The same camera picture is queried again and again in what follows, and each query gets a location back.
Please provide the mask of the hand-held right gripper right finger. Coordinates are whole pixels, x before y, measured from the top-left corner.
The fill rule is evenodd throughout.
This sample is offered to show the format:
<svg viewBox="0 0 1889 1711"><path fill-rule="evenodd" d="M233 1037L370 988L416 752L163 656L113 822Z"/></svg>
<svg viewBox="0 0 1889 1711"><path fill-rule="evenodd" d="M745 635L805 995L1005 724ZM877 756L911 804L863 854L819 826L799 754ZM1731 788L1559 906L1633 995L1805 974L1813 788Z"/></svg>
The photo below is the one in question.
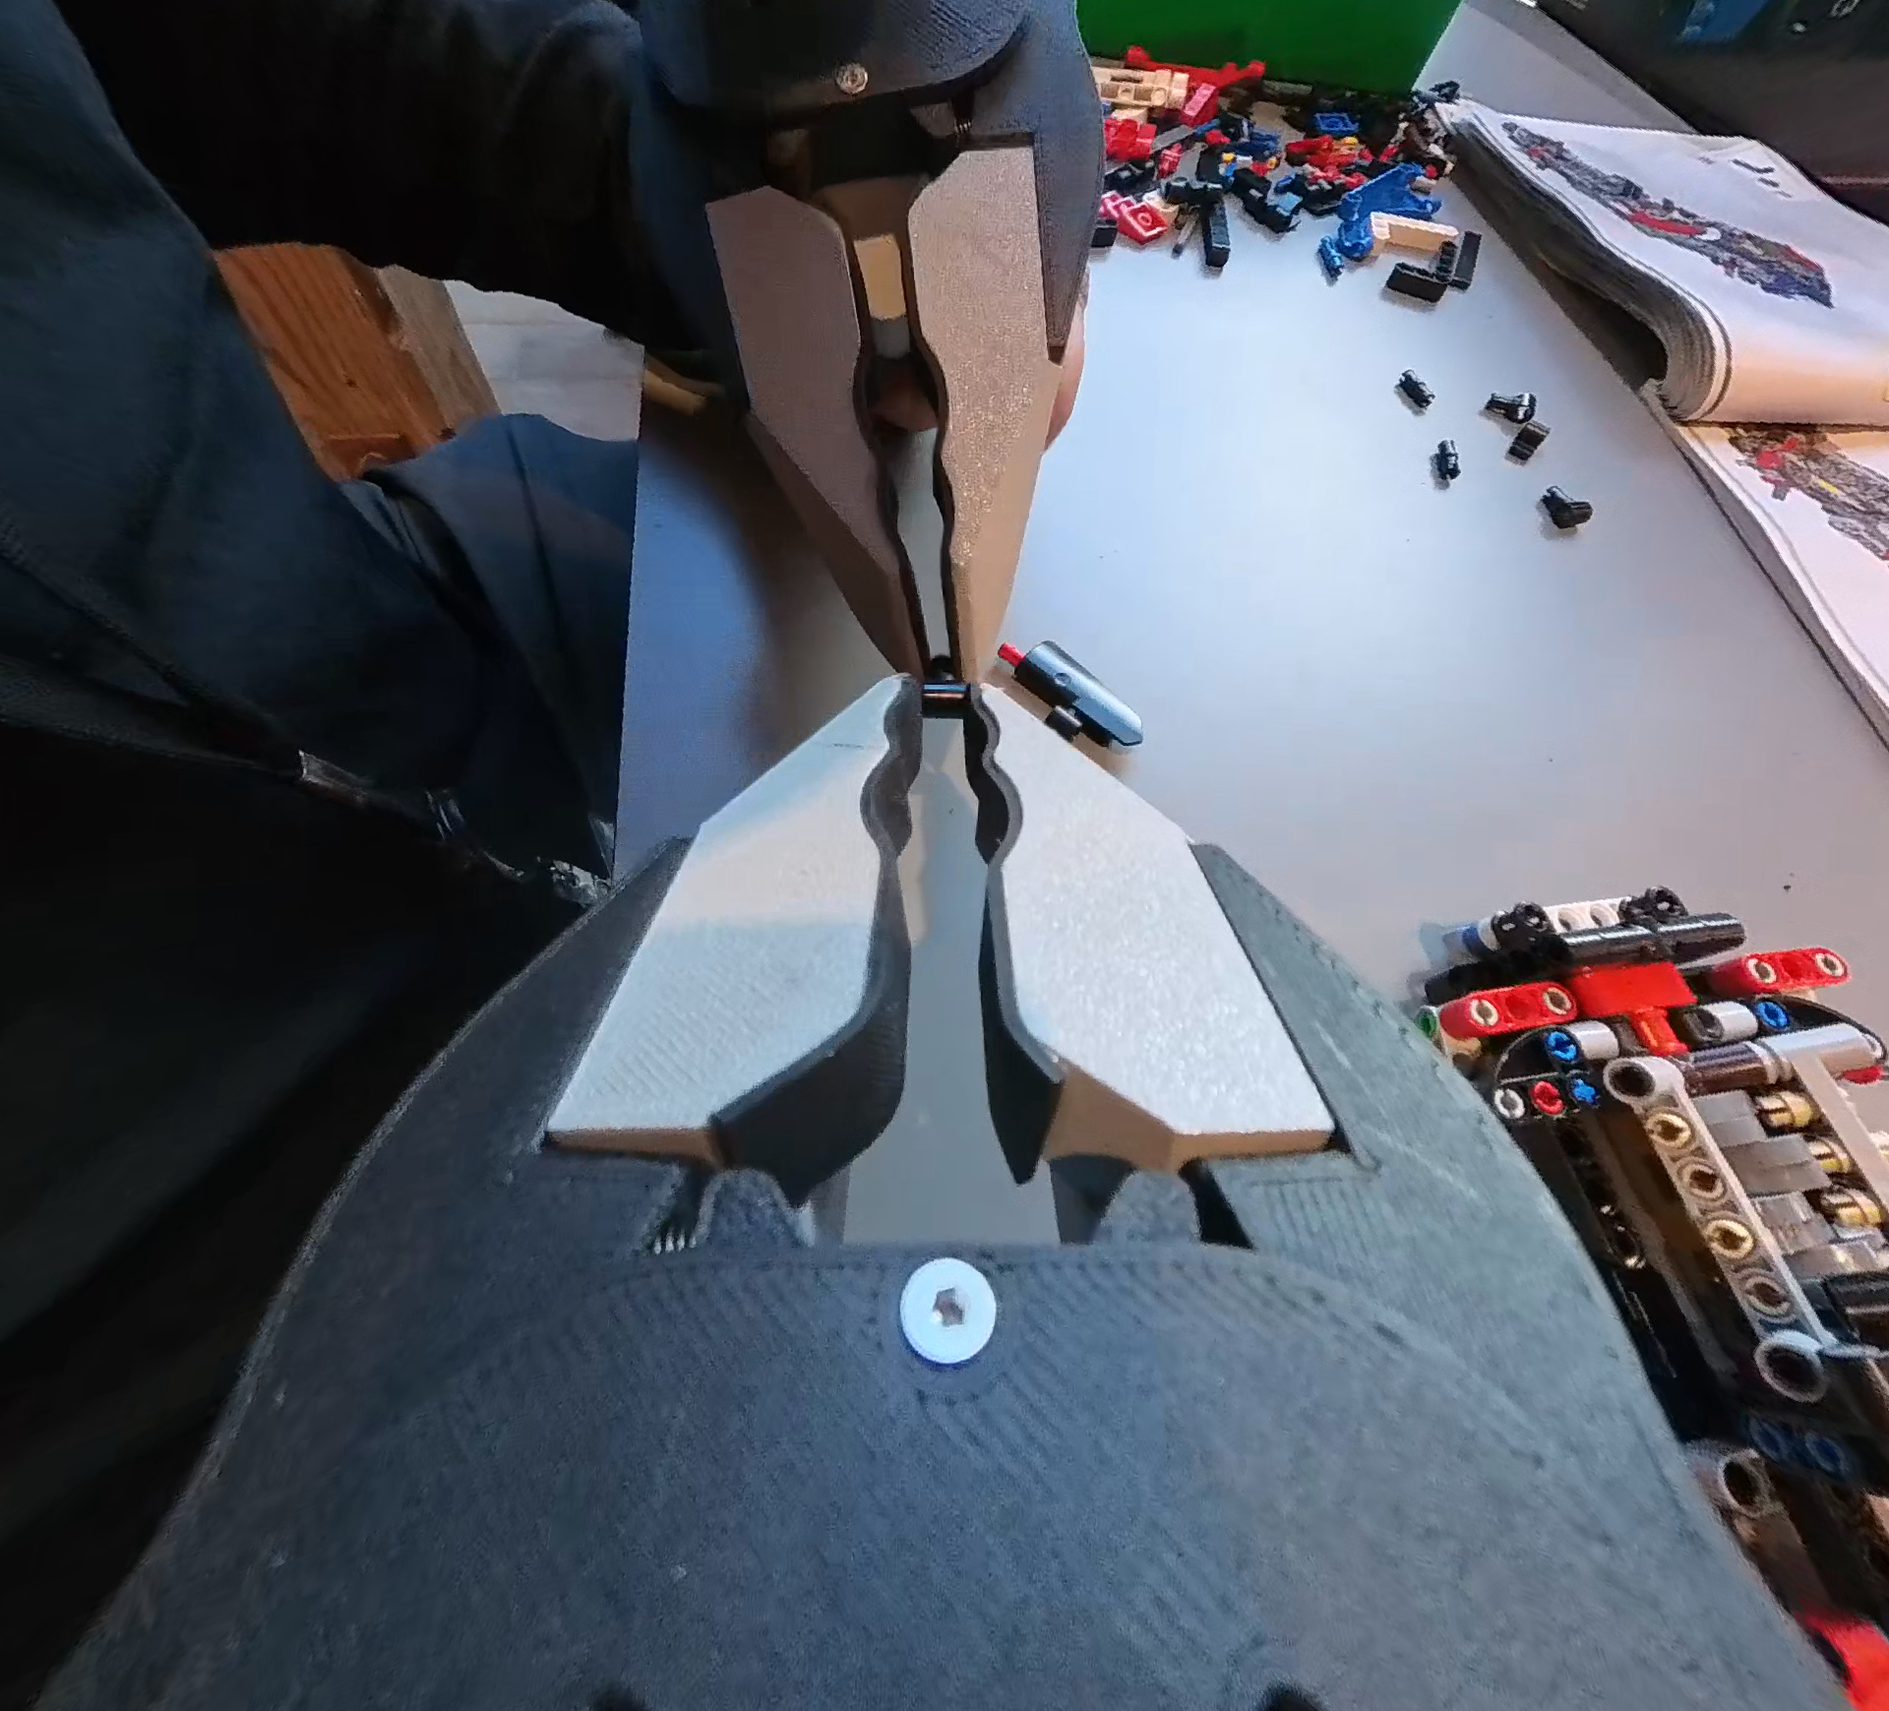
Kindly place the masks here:
<svg viewBox="0 0 1889 1711"><path fill-rule="evenodd" d="M1336 1155L1336 1117L1186 832L1021 700L969 688L989 1119L1053 1241L1136 1175Z"/></svg>

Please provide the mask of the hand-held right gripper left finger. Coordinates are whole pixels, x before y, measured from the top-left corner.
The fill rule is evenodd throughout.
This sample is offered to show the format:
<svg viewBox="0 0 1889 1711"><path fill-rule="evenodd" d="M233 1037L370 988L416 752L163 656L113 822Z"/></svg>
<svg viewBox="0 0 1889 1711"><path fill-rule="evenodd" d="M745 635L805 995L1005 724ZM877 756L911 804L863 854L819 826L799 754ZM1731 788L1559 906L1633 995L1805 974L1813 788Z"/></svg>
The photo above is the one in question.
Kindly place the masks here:
<svg viewBox="0 0 1889 1711"><path fill-rule="evenodd" d="M548 1115L546 1147L771 1179L843 1237L851 1165L905 1085L899 862L921 688L889 676L687 842Z"/></svg>

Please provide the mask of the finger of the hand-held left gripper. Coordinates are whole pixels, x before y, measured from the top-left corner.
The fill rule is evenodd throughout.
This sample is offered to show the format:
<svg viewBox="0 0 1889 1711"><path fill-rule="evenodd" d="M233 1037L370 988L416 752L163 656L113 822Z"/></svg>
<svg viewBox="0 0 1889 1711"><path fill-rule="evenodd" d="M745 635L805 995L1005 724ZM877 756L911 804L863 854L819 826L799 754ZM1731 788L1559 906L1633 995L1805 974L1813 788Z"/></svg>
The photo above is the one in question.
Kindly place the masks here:
<svg viewBox="0 0 1889 1711"><path fill-rule="evenodd" d="M1037 214L1033 156L1005 146L957 154L907 216L909 317L941 401L949 654L967 680L997 656L1058 389Z"/></svg>
<svg viewBox="0 0 1889 1711"><path fill-rule="evenodd" d="M919 188L837 184L811 202L749 188L705 206L749 437L845 607L909 676L927 668L925 627L871 439L875 337L853 244L885 238L901 268Z"/></svg>

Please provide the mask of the black brick part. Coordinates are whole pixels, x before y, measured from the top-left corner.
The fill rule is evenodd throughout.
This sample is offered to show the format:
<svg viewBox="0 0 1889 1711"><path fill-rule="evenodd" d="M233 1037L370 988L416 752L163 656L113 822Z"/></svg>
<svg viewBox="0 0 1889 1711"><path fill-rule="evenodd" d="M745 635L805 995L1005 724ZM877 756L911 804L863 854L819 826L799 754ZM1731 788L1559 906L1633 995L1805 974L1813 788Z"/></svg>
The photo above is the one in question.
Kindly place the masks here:
<svg viewBox="0 0 1889 1711"><path fill-rule="evenodd" d="M1011 684L1041 706L1047 726L1062 738L1086 738L1110 750L1142 744L1138 714L1062 647L1051 641L1029 648L1003 643L997 660L1009 670Z"/></svg>

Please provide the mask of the person's left forearm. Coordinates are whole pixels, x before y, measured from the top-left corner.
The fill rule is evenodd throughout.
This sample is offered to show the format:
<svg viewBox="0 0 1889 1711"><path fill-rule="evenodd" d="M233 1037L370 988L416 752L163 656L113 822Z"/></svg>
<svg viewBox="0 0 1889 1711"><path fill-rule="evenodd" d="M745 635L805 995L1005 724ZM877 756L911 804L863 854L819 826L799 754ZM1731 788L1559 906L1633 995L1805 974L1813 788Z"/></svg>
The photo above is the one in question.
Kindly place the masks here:
<svg viewBox="0 0 1889 1711"><path fill-rule="evenodd" d="M703 170L612 2L37 2L209 246L522 294L731 387Z"/></svg>

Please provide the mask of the pile of loose brick pieces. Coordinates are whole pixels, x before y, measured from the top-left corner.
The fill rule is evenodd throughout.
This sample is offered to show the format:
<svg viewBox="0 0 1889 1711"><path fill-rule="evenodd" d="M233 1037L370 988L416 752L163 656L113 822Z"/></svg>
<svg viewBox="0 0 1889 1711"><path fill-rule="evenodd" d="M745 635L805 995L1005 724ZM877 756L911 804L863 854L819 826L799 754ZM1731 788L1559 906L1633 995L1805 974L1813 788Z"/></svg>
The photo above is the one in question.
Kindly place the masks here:
<svg viewBox="0 0 1889 1711"><path fill-rule="evenodd" d="M1194 246L1220 274L1242 216L1270 238L1316 226L1328 284L1388 260L1386 292L1400 302L1434 306L1473 286L1479 236L1443 218L1455 78L1378 94L1272 76L1262 62L1166 66L1142 46L1088 70L1104 158L1094 256Z"/></svg>

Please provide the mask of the person's dark trousers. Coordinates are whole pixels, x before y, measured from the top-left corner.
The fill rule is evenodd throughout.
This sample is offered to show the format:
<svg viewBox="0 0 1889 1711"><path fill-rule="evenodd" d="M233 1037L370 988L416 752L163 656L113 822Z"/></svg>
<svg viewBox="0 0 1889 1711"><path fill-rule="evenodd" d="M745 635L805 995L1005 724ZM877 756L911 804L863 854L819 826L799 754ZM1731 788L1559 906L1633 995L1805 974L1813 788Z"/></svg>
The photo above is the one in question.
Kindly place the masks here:
<svg viewBox="0 0 1889 1711"><path fill-rule="evenodd" d="M526 868L614 870L640 451L504 415L342 485L476 660L442 802Z"/></svg>

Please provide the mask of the wooden furniture piece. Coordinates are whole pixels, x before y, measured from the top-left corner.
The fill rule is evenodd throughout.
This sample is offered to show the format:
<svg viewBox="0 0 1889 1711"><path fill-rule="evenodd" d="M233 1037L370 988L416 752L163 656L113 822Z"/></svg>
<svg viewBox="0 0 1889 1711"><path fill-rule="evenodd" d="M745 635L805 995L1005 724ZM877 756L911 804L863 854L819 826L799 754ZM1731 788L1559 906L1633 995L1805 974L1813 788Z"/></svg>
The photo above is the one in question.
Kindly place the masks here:
<svg viewBox="0 0 1889 1711"><path fill-rule="evenodd" d="M297 244L215 262L328 479L410 461L500 413L444 284Z"/></svg>

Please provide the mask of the building brick vehicle model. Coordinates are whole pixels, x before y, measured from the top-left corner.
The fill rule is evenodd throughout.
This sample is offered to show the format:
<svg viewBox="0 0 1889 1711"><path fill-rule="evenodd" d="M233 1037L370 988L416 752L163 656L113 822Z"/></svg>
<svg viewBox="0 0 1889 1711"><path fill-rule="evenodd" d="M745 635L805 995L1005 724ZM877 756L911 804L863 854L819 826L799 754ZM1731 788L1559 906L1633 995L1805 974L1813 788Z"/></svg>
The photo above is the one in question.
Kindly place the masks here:
<svg viewBox="0 0 1889 1711"><path fill-rule="evenodd" d="M1575 1229L1709 1504L1884 1707L1884 1041L1850 968L1667 888L1445 930L1420 1031Z"/></svg>

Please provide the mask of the printed instruction booklet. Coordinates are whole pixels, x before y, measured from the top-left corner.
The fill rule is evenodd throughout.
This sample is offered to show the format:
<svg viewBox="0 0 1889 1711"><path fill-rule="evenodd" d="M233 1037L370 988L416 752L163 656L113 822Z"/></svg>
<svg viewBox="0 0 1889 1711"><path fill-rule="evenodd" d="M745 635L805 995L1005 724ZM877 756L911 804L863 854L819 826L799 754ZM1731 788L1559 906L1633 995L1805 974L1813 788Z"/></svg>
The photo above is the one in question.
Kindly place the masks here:
<svg viewBox="0 0 1889 1711"><path fill-rule="evenodd" d="M1515 244L1657 343L1643 405L1884 738L1884 224L1745 138L1445 124Z"/></svg>

